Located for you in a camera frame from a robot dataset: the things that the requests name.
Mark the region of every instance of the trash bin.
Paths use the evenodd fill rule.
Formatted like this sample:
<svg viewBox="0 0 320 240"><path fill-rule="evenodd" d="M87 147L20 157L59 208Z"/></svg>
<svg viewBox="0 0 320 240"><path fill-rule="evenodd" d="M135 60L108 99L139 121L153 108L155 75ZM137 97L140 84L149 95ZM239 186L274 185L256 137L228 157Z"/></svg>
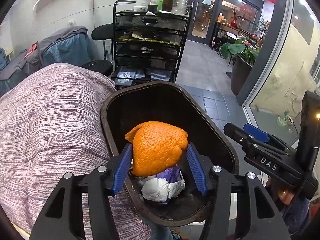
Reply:
<svg viewBox="0 0 320 240"><path fill-rule="evenodd" d="M227 138L180 86L170 82L149 82L119 90L103 104L101 123L113 156L122 152L127 141L124 135L136 125L160 121L185 130L188 141L212 163L238 174L239 160ZM141 186L128 174L124 186L135 209L145 219L166 227L179 227L206 219L211 196L197 190L187 158L183 153L178 166L186 189L167 205L147 201L141 196Z"/></svg>

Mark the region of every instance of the metal bolt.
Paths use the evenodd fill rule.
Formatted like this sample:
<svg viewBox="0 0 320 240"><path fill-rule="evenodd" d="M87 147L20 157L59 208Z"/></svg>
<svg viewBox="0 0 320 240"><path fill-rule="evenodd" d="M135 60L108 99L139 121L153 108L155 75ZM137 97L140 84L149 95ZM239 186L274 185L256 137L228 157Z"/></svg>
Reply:
<svg viewBox="0 0 320 240"><path fill-rule="evenodd" d="M253 172L249 172L247 174L247 176L248 176L249 179L255 179L256 178L256 174L254 174Z"/></svg>
<svg viewBox="0 0 320 240"><path fill-rule="evenodd" d="M221 168L220 166L213 166L213 167L212 167L212 170L213 170L214 172L220 172L220 171L222 171L222 168Z"/></svg>
<svg viewBox="0 0 320 240"><path fill-rule="evenodd" d="M72 173L71 173L71 172L67 172L67 173L65 173L65 174L63 175L63 177L64 177L65 179L70 179L70 178L72 177Z"/></svg>
<svg viewBox="0 0 320 240"><path fill-rule="evenodd" d="M98 167L98 171L99 172L105 172L107 170L107 167L106 166L99 166Z"/></svg>

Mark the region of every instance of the potted plant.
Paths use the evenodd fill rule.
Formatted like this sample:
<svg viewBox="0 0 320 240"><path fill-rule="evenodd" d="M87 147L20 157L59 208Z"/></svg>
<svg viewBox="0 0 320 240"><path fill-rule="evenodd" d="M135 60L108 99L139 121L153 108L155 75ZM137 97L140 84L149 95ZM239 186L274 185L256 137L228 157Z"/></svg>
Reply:
<svg viewBox="0 0 320 240"><path fill-rule="evenodd" d="M224 58L236 55L231 73L231 90L237 96L246 81L259 51L249 47L250 42L238 39L234 44L225 43L221 46L221 55Z"/></svg>

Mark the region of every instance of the striped fabric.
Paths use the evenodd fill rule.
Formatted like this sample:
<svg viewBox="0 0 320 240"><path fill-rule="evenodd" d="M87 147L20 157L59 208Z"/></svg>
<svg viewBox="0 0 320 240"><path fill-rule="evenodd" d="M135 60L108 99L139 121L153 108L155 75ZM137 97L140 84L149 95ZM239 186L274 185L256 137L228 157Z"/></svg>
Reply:
<svg viewBox="0 0 320 240"><path fill-rule="evenodd" d="M0 204L19 228L31 232L65 172L86 174L108 162L100 108L114 92L102 74L56 63L0 99ZM109 199L120 239L150 238L124 190ZM86 196L83 210L92 239Z"/></svg>

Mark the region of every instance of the crumpled white tissue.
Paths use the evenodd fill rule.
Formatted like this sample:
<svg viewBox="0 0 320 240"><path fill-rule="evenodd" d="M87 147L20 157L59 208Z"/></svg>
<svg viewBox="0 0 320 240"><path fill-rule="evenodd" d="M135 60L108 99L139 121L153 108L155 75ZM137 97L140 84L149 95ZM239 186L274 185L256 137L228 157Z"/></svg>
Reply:
<svg viewBox="0 0 320 240"><path fill-rule="evenodd" d="M143 179L141 183L143 184L142 196L147 200L156 202L164 202L167 198L176 198L186 188L181 172L180 180L177 182L169 183L165 179L149 176Z"/></svg>

